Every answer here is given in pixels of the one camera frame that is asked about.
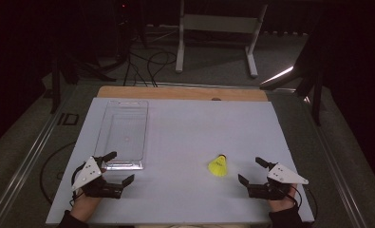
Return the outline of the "wooden table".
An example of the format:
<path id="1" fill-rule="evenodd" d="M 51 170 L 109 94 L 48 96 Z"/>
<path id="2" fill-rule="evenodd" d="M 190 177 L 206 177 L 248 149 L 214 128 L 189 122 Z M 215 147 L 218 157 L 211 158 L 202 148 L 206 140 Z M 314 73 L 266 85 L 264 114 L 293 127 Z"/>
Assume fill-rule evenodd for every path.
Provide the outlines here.
<path id="1" fill-rule="evenodd" d="M 203 87 L 142 87 L 105 85 L 99 89 L 97 97 L 200 101 L 268 101 L 266 93 L 259 89 Z"/>

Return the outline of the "clear plastic container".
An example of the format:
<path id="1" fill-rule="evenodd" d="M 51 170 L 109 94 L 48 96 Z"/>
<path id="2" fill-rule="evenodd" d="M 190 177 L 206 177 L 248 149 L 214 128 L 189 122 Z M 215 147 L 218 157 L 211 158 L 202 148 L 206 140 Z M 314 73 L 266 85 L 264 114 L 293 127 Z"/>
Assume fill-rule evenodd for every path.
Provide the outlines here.
<path id="1" fill-rule="evenodd" d="M 107 103 L 94 152 L 95 157 L 116 153 L 106 162 L 107 170 L 142 170 L 148 107 L 147 101 Z"/>

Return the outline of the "metal floor rail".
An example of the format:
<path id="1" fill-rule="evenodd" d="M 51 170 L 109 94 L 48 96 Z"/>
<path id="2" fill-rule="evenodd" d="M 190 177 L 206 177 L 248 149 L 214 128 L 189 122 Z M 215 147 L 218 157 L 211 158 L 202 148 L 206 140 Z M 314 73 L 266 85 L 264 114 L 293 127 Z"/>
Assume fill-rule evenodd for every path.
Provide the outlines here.
<path id="1" fill-rule="evenodd" d="M 338 164 L 338 161 L 335 159 L 333 152 L 328 144 L 326 135 L 324 134 L 322 128 L 315 123 L 315 120 L 312 118 L 312 104 L 309 97 L 302 99 L 306 108 L 309 109 L 309 119 L 312 122 L 313 128 L 316 132 L 316 135 L 323 147 L 323 156 L 325 157 L 328 171 L 334 181 L 335 188 L 338 191 L 341 202 L 343 203 L 348 218 L 352 224 L 353 228 L 367 228 L 365 219 L 359 210 L 358 203 L 356 202 L 352 191 L 344 177 L 344 174 Z"/>
<path id="2" fill-rule="evenodd" d="M 69 109 L 77 87 L 64 89 L 55 113 L 37 100 L 0 140 L 0 228 L 45 228 L 46 218 L 76 141 Z"/>

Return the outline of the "white board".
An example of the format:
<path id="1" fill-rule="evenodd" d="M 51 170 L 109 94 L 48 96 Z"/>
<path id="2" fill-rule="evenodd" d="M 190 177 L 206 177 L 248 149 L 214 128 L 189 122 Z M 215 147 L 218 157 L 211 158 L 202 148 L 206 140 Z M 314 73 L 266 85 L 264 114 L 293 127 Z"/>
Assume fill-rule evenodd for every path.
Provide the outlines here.
<path id="1" fill-rule="evenodd" d="M 104 199 L 93 224 L 177 225 L 269 222 L 269 207 L 251 199 L 238 175 L 267 180 L 255 163 L 295 166 L 269 102 L 151 100 L 144 167 L 120 199 Z M 228 173 L 207 166 L 219 155 Z"/>

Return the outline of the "person's left hand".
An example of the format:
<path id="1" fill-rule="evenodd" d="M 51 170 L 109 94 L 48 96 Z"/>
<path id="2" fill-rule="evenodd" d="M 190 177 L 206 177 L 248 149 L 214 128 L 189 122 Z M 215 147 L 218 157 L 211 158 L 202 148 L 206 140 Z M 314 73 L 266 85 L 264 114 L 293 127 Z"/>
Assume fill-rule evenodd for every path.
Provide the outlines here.
<path id="1" fill-rule="evenodd" d="M 70 215 L 79 221 L 87 222 L 93 216 L 101 201 L 101 198 L 88 197 L 81 193 L 75 199 Z"/>

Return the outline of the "white metal stand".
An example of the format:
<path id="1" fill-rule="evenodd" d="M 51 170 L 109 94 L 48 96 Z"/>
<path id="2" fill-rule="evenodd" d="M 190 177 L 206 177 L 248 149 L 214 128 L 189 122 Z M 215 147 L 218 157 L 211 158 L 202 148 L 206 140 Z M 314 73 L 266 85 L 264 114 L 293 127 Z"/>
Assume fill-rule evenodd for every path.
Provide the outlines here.
<path id="1" fill-rule="evenodd" d="M 253 51 L 268 8 L 267 4 L 261 5 L 260 10 L 255 17 L 233 17 L 185 13 L 185 0 L 179 0 L 179 2 L 178 52 L 175 68 L 176 73 L 181 73 L 183 71 L 185 51 L 184 32 L 186 30 L 200 30 L 251 34 L 252 40 L 245 47 L 245 55 L 250 75 L 253 78 L 258 76 Z"/>

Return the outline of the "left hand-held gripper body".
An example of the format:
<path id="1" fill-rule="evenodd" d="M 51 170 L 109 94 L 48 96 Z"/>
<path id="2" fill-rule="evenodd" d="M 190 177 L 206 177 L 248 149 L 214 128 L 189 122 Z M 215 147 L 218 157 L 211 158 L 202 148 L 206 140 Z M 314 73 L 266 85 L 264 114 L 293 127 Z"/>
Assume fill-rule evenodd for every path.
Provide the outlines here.
<path id="1" fill-rule="evenodd" d="M 121 185 L 109 183 L 103 178 L 102 157 L 91 156 L 80 165 L 71 178 L 72 198 L 75 200 L 82 191 L 93 198 L 119 199 L 122 195 Z"/>

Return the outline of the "black tripod stand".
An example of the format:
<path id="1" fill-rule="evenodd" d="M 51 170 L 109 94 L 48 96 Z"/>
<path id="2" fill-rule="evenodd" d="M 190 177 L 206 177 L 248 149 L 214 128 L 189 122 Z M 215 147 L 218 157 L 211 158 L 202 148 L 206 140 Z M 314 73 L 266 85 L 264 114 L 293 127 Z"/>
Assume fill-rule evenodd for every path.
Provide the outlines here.
<path id="1" fill-rule="evenodd" d="M 68 83 L 113 80 L 107 73 L 129 56 L 133 8 L 130 0 L 55 0 L 51 41 Z"/>

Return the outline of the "yellow shuttlecock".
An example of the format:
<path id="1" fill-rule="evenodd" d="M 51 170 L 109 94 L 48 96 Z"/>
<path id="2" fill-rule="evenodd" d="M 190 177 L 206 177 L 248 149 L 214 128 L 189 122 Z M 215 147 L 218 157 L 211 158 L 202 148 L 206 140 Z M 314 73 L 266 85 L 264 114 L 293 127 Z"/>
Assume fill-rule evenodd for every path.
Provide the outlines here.
<path id="1" fill-rule="evenodd" d="M 208 163 L 208 170 L 216 177 L 224 177 L 228 173 L 227 158 L 225 155 L 219 155 Z"/>

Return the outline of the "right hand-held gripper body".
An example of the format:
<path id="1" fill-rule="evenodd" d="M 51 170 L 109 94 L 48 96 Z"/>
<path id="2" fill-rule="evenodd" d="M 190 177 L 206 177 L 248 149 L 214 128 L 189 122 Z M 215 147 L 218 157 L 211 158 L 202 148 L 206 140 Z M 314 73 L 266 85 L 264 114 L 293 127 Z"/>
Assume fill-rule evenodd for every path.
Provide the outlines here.
<path id="1" fill-rule="evenodd" d="M 247 186 L 250 198 L 263 200 L 281 200 L 289 192 L 293 184 L 308 184 L 309 181 L 290 170 L 281 163 L 272 163 L 272 169 L 264 184 L 249 184 Z"/>

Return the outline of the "person's right hand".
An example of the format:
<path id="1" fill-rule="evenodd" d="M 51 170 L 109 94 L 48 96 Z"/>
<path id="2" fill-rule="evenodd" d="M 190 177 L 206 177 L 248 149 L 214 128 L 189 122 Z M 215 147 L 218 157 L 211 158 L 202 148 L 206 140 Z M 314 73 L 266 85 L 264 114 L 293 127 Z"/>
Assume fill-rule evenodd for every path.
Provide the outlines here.
<path id="1" fill-rule="evenodd" d="M 293 206 L 297 204 L 297 201 L 295 199 L 296 187 L 297 185 L 293 184 L 290 187 L 290 192 L 283 199 L 268 200 L 268 204 L 271 207 L 271 211 L 273 213 L 291 209 Z"/>

